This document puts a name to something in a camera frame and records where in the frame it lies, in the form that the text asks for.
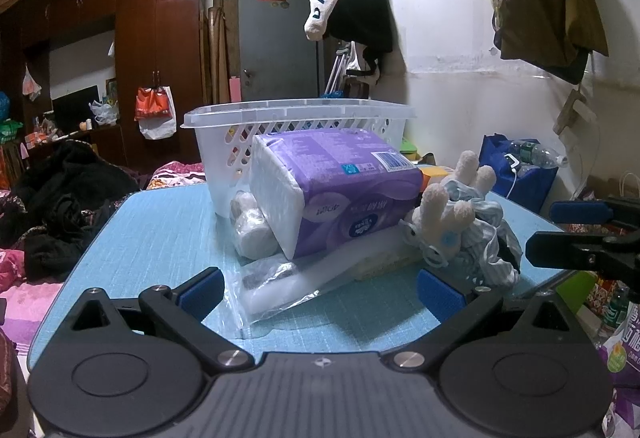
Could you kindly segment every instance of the white plastic basket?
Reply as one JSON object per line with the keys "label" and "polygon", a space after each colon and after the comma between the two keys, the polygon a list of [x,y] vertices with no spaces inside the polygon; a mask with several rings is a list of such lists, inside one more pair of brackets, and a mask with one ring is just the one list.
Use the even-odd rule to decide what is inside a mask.
{"label": "white plastic basket", "polygon": [[248,190],[248,165],[254,135],[319,128],[373,131],[396,149],[412,107],[361,99],[291,99],[203,106],[184,116],[194,128],[216,212],[229,217],[239,189]]}

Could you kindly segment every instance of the stuffed bunny toy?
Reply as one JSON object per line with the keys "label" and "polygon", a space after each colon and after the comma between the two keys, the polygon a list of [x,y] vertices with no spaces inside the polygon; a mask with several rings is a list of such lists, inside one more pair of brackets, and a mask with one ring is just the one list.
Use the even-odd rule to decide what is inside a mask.
{"label": "stuffed bunny toy", "polygon": [[476,211],[471,202],[452,201],[444,185],[451,180],[476,189],[483,197],[494,187],[495,172],[489,166],[478,169],[478,155],[462,153],[456,170],[441,183],[427,187],[420,206],[401,222],[405,239],[420,247],[433,267],[445,267],[460,252],[461,234],[471,227]]}

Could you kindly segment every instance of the green basket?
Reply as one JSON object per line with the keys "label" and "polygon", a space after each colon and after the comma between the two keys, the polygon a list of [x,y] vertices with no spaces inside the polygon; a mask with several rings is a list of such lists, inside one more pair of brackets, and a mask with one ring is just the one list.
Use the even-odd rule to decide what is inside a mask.
{"label": "green basket", "polygon": [[18,134],[18,129],[22,128],[23,124],[18,121],[12,121],[11,119],[5,120],[0,123],[0,144],[6,144],[15,139]]}

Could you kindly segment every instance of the table surface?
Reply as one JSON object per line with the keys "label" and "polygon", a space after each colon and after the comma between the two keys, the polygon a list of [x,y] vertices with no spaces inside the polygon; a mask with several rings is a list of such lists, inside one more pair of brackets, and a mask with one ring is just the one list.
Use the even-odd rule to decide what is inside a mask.
{"label": "table surface", "polygon": [[[502,197],[504,218],[521,245],[536,231],[557,231],[541,217]],[[112,299],[137,297],[153,285],[176,287],[207,267],[238,270],[239,257],[219,218],[206,184],[144,191],[132,195],[91,244],[52,304],[31,346],[33,368],[47,342],[79,295],[104,288]],[[241,334],[221,304],[204,323],[259,360],[262,352],[359,352],[387,350],[411,342],[438,325],[418,301],[420,264],[354,282],[257,323]],[[535,269],[522,259],[514,288],[526,295],[562,272]]]}

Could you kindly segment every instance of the purple tissue package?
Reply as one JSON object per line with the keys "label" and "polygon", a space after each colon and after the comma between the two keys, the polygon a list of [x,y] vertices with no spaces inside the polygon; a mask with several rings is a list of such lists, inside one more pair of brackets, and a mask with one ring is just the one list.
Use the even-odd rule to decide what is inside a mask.
{"label": "purple tissue package", "polygon": [[396,225],[421,185],[418,168],[364,129],[304,129],[252,142],[251,192],[288,259]]}

